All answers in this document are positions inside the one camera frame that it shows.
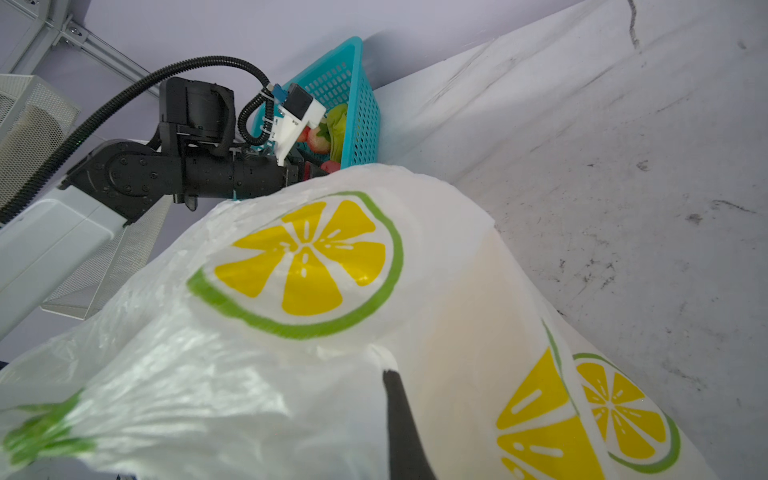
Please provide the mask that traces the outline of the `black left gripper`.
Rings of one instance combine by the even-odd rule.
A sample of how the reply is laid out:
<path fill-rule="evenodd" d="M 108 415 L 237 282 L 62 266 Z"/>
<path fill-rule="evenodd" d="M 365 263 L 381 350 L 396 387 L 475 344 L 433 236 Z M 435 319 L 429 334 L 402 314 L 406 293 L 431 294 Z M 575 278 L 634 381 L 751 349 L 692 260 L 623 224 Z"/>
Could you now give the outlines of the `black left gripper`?
<path fill-rule="evenodd" d="M 238 142 L 236 127 L 232 90 L 179 77 L 160 85 L 159 152 L 168 159 L 174 200 L 250 199 L 300 181 L 298 157 L 280 166 Z"/>

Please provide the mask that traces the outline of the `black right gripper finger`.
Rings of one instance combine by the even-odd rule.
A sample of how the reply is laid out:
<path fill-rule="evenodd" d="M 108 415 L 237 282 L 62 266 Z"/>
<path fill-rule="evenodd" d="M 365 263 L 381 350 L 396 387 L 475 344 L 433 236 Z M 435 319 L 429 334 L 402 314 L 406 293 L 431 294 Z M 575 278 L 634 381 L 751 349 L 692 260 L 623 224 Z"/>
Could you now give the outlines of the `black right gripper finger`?
<path fill-rule="evenodd" d="M 435 480 L 414 422 L 400 374 L 386 370 L 382 375 L 387 395 L 389 478 L 392 480 Z"/>

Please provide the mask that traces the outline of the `white lemon print plastic bag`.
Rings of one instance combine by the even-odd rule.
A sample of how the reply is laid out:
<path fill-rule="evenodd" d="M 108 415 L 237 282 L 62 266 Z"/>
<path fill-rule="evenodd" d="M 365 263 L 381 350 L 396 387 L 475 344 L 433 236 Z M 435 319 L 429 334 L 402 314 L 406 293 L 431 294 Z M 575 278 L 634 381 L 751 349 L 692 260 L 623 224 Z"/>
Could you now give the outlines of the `white lemon print plastic bag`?
<path fill-rule="evenodd" d="M 383 372 L 436 479 L 711 479 L 453 186 L 368 165 L 226 201 L 1 373 L 1 475 L 390 479 Z"/>

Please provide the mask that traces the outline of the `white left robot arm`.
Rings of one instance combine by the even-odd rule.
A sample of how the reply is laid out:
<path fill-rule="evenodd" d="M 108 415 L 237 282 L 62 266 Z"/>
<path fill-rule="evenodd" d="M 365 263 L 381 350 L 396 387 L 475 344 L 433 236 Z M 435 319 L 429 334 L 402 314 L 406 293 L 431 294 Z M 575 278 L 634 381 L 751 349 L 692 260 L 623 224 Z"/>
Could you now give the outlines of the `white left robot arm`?
<path fill-rule="evenodd" d="M 146 143 L 106 142 L 1 228 L 1 331 L 10 333 L 97 250 L 160 200 L 249 199 L 296 183 L 291 149 L 305 123 L 297 88 L 265 84 L 242 112 L 231 90 L 164 75 L 161 117 Z"/>

